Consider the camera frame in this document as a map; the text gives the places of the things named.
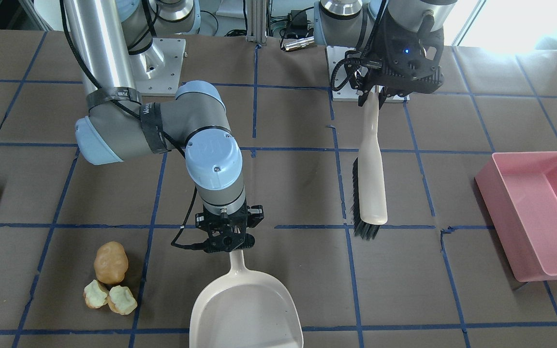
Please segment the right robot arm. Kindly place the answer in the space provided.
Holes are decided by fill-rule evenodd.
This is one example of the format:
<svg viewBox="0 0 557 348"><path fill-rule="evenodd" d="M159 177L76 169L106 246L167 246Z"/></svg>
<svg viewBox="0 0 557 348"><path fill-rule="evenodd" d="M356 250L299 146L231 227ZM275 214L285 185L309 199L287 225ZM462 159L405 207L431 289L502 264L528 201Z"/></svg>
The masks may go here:
<svg viewBox="0 0 557 348"><path fill-rule="evenodd" d="M218 90L205 81L177 88L169 102L142 103L114 0L60 0L68 46L84 75L88 114L75 124L76 143L93 165L177 150L203 211L195 227L207 240L172 246L207 253L254 246L247 229L264 218L246 202L243 155Z"/></svg>

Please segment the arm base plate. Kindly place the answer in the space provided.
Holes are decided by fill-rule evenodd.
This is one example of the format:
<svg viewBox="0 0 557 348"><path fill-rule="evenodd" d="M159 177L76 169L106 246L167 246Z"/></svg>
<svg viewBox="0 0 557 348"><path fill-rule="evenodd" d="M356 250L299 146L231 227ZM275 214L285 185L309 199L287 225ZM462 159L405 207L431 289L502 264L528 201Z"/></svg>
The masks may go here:
<svg viewBox="0 0 557 348"><path fill-rule="evenodd" d="M153 38L148 49L130 55L135 89L143 96L174 97L185 50L183 38Z"/></svg>
<svg viewBox="0 0 557 348"><path fill-rule="evenodd" d="M328 72L329 76L332 76L332 72L338 62L345 58L345 53L351 48L341 47L341 46L327 46L326 56L328 62ZM339 68L336 76L331 79L334 86L338 87L339 84L347 77L347 73L344 67ZM349 82L343 86L338 92L332 92L332 99L336 102L358 102L357 92L351 88ZM410 96L400 97L394 96L386 99L386 103L403 103L409 102Z"/></svg>

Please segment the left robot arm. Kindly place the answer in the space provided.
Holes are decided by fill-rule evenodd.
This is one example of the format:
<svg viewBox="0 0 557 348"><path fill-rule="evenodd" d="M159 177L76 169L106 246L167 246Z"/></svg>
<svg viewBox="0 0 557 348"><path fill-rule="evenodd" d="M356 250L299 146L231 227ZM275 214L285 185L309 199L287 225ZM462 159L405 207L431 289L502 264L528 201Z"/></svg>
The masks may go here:
<svg viewBox="0 0 557 348"><path fill-rule="evenodd" d="M319 0L314 40L347 51L331 72L331 89L345 85L358 105L380 87L379 101L413 92L433 93L444 84L440 60L444 22L455 0Z"/></svg>

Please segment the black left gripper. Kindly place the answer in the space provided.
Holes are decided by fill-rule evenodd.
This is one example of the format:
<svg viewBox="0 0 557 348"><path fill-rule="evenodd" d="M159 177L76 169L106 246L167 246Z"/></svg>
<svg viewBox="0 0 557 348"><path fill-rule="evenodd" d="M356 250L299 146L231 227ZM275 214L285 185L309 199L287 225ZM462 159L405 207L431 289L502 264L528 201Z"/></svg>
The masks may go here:
<svg viewBox="0 0 557 348"><path fill-rule="evenodd" d="M358 82L358 105L363 106L373 86L382 86L381 97L404 97L412 92L433 93L444 84L440 60L444 29L423 37L401 27L393 19L382 19L370 50L359 64L367 73Z"/></svg>

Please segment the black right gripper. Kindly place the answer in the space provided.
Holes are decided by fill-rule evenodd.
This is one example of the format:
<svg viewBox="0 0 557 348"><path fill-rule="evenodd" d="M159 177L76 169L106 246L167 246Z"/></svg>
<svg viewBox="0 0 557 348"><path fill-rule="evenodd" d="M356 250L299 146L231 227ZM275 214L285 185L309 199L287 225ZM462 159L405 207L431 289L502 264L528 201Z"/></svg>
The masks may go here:
<svg viewBox="0 0 557 348"><path fill-rule="evenodd" d="M246 229L256 227L263 218L263 205L242 205L233 214L221 212L219 215L204 208L203 212L195 215L195 227L205 231L208 238L202 243L195 243L195 250L229 253L254 247L256 240Z"/></svg>

